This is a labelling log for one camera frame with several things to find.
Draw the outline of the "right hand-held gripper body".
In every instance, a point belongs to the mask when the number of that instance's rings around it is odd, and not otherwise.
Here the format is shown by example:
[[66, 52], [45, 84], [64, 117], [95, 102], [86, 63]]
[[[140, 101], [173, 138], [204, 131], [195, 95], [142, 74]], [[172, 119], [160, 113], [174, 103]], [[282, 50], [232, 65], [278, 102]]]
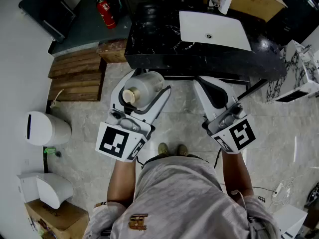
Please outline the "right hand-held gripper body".
[[228, 154], [238, 154], [256, 140], [254, 119], [235, 103], [214, 120], [202, 124], [207, 134]]

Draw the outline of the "grey metal bottle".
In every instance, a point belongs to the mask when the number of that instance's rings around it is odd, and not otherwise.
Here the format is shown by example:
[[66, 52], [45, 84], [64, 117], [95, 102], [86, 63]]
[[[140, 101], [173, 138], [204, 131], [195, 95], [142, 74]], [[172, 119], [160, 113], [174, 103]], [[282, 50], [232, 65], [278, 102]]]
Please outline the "grey metal bottle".
[[133, 76], [126, 81], [122, 98], [127, 104], [143, 108], [150, 104], [163, 88], [163, 76], [158, 72], [147, 72]]

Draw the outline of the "person's left forearm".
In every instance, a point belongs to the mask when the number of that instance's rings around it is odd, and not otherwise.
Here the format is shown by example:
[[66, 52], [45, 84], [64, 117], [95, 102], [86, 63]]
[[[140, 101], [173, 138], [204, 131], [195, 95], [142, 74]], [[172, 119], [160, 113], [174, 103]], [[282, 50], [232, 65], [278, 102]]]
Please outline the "person's left forearm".
[[107, 202], [128, 207], [134, 200], [136, 162], [116, 161], [107, 191]]

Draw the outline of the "person's right forearm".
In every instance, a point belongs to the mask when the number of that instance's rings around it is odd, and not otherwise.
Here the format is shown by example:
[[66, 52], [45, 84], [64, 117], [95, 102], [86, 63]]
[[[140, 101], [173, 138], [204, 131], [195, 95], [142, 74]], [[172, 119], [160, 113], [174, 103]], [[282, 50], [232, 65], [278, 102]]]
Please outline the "person's right forearm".
[[253, 196], [251, 178], [241, 153], [227, 154], [222, 151], [223, 177], [227, 194], [235, 201], [242, 195]]

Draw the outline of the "black marble countertop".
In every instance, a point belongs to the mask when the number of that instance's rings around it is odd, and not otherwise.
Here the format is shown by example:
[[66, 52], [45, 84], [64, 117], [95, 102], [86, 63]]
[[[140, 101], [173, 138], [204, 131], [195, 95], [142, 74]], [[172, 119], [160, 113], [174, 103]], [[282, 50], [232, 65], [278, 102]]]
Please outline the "black marble countertop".
[[152, 69], [168, 76], [212, 76], [225, 79], [257, 77], [277, 80], [286, 67], [280, 50], [266, 33], [265, 21], [229, 10], [227, 16], [241, 22], [251, 51], [220, 45], [185, 42], [180, 37], [179, 11], [203, 12], [202, 5], [160, 3], [163, 19], [144, 26], [133, 16], [125, 58], [133, 69]]

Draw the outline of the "brown wooden block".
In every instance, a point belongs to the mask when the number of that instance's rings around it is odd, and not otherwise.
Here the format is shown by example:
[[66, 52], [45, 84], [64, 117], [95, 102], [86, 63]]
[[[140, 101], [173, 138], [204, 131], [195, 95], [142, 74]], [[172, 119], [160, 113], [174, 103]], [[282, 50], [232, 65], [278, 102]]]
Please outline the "brown wooden block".
[[126, 63], [126, 46], [127, 39], [110, 40], [105, 43], [99, 43], [96, 52], [108, 64]]

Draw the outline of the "person's right olive shoe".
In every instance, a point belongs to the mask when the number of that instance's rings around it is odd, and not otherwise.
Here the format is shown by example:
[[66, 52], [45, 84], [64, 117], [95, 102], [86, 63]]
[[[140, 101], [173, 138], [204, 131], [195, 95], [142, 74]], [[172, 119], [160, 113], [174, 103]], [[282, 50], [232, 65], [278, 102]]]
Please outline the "person's right olive shoe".
[[180, 144], [176, 149], [176, 155], [177, 156], [188, 156], [188, 149], [184, 144]]

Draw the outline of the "green floor fitting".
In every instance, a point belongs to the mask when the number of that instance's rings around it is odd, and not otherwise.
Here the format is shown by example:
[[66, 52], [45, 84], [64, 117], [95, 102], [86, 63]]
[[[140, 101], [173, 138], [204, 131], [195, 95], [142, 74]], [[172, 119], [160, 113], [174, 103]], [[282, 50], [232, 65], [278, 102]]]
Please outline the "green floor fitting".
[[61, 152], [58, 151], [55, 147], [45, 147], [43, 153], [47, 155], [54, 155], [56, 157], [62, 156]]

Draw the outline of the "white trash bin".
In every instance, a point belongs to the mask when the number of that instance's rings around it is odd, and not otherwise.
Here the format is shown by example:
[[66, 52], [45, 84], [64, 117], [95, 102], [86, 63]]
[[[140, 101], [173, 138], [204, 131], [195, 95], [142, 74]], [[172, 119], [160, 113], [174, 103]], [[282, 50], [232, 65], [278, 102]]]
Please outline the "white trash bin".
[[71, 127], [53, 115], [31, 111], [25, 115], [24, 139], [35, 146], [55, 146], [67, 143]]

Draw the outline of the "white marble patterned cabinet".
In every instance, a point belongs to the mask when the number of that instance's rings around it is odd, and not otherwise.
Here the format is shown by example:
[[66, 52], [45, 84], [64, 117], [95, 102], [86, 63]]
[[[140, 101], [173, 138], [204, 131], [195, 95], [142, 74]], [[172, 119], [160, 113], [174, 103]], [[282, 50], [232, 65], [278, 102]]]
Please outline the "white marble patterned cabinet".
[[308, 46], [290, 41], [281, 51], [286, 74], [262, 88], [265, 103], [290, 103], [319, 93], [319, 62]]

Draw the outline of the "red fire extinguisher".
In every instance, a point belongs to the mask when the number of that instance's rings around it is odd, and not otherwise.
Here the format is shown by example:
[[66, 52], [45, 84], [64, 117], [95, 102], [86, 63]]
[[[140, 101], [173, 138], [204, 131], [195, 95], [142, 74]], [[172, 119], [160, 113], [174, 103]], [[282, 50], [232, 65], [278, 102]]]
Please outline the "red fire extinguisher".
[[116, 27], [116, 21], [111, 13], [110, 6], [106, 0], [97, 0], [96, 8], [102, 17], [106, 27], [112, 29]]

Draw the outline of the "person's grey patterned shirt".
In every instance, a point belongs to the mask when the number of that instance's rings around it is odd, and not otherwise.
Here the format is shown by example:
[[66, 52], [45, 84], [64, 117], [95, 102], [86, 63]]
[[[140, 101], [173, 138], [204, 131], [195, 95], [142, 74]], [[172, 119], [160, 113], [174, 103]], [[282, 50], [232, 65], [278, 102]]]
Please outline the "person's grey patterned shirt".
[[280, 239], [257, 196], [240, 196], [221, 189], [205, 160], [158, 158], [142, 169], [130, 206], [95, 206], [83, 239]]

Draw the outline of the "small brown cardboard box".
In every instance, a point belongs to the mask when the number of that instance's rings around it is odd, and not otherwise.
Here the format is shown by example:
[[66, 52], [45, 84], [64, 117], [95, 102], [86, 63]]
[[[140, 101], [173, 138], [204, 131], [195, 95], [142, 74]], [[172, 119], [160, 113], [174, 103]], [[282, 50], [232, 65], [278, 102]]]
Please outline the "small brown cardboard box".
[[68, 202], [54, 209], [39, 199], [25, 204], [29, 222], [42, 239], [82, 239], [88, 212]]

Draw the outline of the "white box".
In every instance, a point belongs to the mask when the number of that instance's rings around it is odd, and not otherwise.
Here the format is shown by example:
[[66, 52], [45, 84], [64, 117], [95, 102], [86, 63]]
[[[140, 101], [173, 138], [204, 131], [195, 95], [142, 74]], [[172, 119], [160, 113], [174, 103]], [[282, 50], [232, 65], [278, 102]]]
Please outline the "white box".
[[307, 215], [307, 212], [292, 205], [285, 205], [274, 212], [273, 217], [280, 230], [280, 239], [294, 239]]

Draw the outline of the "black cabinet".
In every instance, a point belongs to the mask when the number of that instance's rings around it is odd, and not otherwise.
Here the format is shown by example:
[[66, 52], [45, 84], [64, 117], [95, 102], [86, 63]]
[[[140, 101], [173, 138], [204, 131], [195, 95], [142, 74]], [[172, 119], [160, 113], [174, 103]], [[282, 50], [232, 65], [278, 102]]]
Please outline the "black cabinet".
[[266, 23], [267, 34], [281, 46], [302, 43], [319, 26], [319, 5], [312, 0], [283, 0], [286, 7]]

